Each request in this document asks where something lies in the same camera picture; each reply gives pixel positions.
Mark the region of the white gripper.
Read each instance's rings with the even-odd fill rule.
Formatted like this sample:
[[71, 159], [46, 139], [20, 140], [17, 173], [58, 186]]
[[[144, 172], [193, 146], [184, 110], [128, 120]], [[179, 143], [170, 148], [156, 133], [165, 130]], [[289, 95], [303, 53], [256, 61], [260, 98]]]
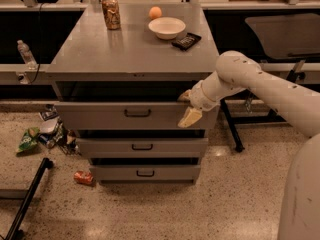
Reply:
[[219, 105], [217, 101], [209, 99], [203, 89], [203, 80], [200, 80], [192, 89], [184, 91], [179, 97], [179, 102], [188, 102], [194, 107], [188, 107], [178, 123], [180, 128], [187, 128], [202, 118], [202, 111], [208, 112]]

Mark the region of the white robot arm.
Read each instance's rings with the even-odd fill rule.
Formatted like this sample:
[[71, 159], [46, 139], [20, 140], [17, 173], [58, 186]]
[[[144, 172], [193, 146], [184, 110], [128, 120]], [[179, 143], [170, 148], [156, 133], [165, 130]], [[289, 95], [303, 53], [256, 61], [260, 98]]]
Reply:
[[244, 89], [309, 138], [287, 174], [277, 240], [320, 240], [320, 93], [263, 71], [240, 52], [227, 51], [218, 56], [211, 75], [180, 96], [189, 106], [178, 126], [195, 124], [220, 100]]

